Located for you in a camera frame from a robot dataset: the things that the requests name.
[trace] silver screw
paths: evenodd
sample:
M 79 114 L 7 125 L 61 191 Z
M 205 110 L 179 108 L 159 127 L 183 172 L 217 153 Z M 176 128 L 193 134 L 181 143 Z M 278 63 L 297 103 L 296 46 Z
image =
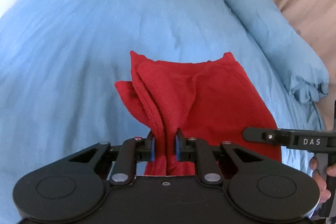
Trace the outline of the silver screw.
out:
M 209 182 L 216 182 L 221 179 L 221 176 L 215 173 L 209 173 L 204 176 L 204 179 Z
M 128 179 L 128 175 L 124 173 L 116 173 L 112 176 L 112 180 L 115 182 L 125 182 Z

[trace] mattress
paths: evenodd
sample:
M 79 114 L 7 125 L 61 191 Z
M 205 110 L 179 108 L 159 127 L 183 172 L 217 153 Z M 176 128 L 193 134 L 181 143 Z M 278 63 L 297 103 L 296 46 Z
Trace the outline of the mattress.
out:
M 232 52 L 279 128 L 324 127 L 314 104 L 286 93 L 223 0 L 19 0 L 0 19 L 0 41 L 1 224 L 20 220 L 11 193 L 24 174 L 100 141 L 148 134 L 114 87 L 131 79 L 130 50 L 172 62 Z M 310 173 L 308 152 L 283 148 L 282 157 Z

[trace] finger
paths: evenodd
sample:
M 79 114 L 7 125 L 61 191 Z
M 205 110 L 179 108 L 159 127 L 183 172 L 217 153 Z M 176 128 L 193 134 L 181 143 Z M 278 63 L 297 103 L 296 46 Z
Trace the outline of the finger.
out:
M 324 179 L 320 176 L 318 172 L 313 172 L 312 178 L 316 181 L 317 185 L 319 186 L 320 192 L 324 191 L 327 188 L 327 183 Z
M 327 168 L 327 175 L 331 177 L 336 177 L 336 164 L 333 164 L 332 166 L 329 166 Z
M 324 203 L 326 202 L 329 198 L 331 197 L 331 192 L 328 189 L 325 189 L 320 193 L 320 202 L 319 203 Z
M 309 161 L 309 167 L 312 170 L 315 170 L 318 166 L 317 159 L 315 157 L 312 157 L 311 160 Z

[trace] red garment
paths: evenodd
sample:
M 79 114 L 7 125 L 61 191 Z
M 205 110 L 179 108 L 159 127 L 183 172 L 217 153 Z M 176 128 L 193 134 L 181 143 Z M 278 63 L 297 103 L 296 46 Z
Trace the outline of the red garment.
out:
M 278 146 L 246 142 L 246 127 L 277 125 L 232 53 L 204 63 L 152 61 L 131 52 L 132 81 L 115 83 L 129 110 L 156 139 L 155 161 L 146 175 L 192 175 L 194 164 L 178 162 L 175 134 L 205 139 L 210 145 L 231 141 L 281 162 Z

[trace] beige curtain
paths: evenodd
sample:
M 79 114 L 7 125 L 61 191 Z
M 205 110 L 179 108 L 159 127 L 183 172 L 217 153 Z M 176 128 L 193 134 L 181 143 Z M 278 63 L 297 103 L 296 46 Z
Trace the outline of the beige curtain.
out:
M 330 95 L 317 105 L 328 130 L 333 128 L 336 99 L 336 0 L 274 0 L 284 17 L 323 60 L 330 75 Z

